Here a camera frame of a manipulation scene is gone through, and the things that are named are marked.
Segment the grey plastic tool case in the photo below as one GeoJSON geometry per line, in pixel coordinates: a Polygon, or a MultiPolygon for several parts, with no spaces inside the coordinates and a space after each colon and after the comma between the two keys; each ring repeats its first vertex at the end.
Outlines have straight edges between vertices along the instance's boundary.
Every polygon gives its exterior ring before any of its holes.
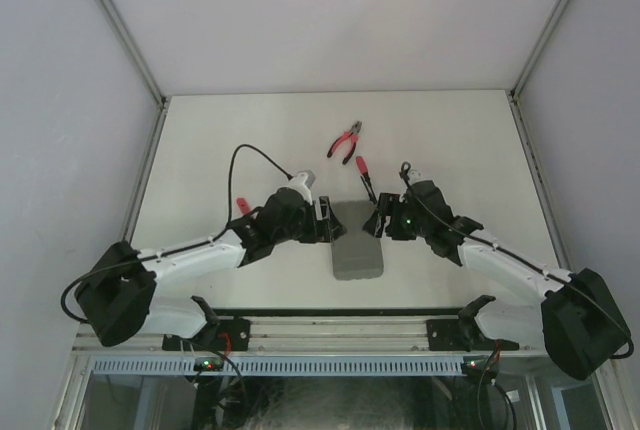
{"type": "Polygon", "coordinates": [[[333,211],[346,233],[331,244],[332,271],[336,280],[374,279],[384,272],[384,259],[379,239],[363,230],[374,206],[366,200],[343,201],[333,211]]]}

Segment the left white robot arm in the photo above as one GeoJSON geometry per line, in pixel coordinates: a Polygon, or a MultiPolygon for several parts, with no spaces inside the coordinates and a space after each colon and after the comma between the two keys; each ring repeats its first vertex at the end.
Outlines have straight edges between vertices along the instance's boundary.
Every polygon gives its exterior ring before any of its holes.
{"type": "Polygon", "coordinates": [[[66,291],[104,347],[156,333],[185,338],[206,350],[219,337],[213,309],[202,296],[180,300],[167,296],[166,290],[255,263],[282,243],[332,243],[346,232],[327,197],[308,202],[296,190],[281,188],[264,205],[230,221],[220,237],[170,250],[140,251],[126,241],[116,242],[66,291]]]}

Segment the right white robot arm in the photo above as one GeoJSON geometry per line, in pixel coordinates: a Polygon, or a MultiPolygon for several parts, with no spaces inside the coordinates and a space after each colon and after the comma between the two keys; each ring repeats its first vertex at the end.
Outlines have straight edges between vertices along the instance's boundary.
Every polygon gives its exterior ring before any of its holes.
{"type": "Polygon", "coordinates": [[[542,349],[565,374],[588,378],[608,360],[626,359],[631,331],[603,277],[535,263],[482,224],[452,212],[431,180],[407,180],[404,194],[382,193],[363,229],[396,241],[421,238],[431,251],[477,271],[522,299],[511,305],[483,295],[459,313],[459,335],[480,349],[501,340],[542,349]]]}

